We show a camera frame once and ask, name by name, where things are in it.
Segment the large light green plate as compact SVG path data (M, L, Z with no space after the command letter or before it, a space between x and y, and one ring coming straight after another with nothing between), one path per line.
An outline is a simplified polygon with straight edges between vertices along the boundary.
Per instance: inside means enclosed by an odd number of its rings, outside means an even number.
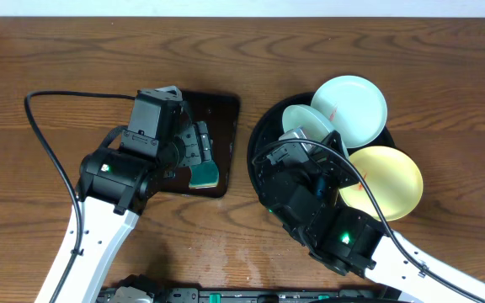
M346 75L325 82L311 106L340 133L347 148L371 143L385 128L388 110L381 90L371 81Z

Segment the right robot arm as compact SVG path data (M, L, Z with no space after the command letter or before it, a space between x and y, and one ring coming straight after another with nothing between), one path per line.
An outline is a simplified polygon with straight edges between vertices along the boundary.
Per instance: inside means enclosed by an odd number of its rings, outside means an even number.
M422 302L485 302L485 283L415 247L384 215L337 206L347 185L370 188L344 156L338 132L324 142L273 137L256 130L248 144L248 173L259 202L314 260L337 274L354 273Z

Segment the small light green plate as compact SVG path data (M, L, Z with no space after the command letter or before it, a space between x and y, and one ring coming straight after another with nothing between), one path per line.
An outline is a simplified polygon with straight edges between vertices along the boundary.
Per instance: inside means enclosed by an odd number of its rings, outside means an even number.
M321 112L305 104L288 106L282 114L284 132L300 128L305 138L322 142L335 128Z

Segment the yellow plate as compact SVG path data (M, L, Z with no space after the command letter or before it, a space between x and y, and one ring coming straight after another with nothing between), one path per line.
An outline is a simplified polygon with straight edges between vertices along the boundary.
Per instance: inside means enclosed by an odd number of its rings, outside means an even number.
M363 177L385 218L401 219L420 202L424 181L416 163L388 146L362 148L349 160Z

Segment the green scrubbing sponge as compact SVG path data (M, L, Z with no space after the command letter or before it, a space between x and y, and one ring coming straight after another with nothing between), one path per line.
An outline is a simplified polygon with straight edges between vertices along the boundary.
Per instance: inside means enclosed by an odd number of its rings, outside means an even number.
M219 183L219 169L214 161L202 162L191 166L190 189L214 188Z

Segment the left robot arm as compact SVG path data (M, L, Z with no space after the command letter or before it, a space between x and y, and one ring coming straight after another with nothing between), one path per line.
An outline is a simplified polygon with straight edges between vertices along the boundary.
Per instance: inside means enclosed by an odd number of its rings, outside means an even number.
M93 302L115 255L136 226L147 201L175 177L190 170L189 189L214 188L219 168L203 121L194 122L175 86L140 90L132 99L128 125L111 130L81 163L72 185L24 100L28 120L54 162L72 199L72 214L39 302Z

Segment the black rectangular water tray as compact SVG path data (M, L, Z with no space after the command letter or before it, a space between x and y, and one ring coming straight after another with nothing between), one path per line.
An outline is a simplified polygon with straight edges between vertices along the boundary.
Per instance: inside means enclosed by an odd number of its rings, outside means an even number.
M237 95L230 93L184 90L182 94L189 103L193 120L207 124L213 159L219 169L219 183L214 188L190 189L190 167L180 167L174 170L172 178L163 183L162 191L220 198L227 192L229 184L240 100Z

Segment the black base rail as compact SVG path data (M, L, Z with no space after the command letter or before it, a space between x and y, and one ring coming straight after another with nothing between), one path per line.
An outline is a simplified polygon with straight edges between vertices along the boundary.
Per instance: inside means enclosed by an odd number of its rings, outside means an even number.
M115 287L100 290L97 303L304 303L399 302L397 290L204 290L167 288L147 276L130 275Z

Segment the black round tray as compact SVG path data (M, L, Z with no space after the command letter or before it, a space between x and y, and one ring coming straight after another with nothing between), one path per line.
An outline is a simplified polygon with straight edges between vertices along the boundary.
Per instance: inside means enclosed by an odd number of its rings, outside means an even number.
M291 105L308 105L312 97L312 93L300 93L286 98L269 109L255 126L248 143L248 173L253 187L254 149L279 140L282 131L281 115L284 110ZM295 196L288 202L275 205L272 209L264 207L272 211L291 237L297 239L299 230L305 227L308 236L318 238L330 233L334 226L349 226L347 221L340 221L340 215L356 212L347 205L336 203L338 191L339 189L331 200L321 201L311 197L307 190L297 188Z

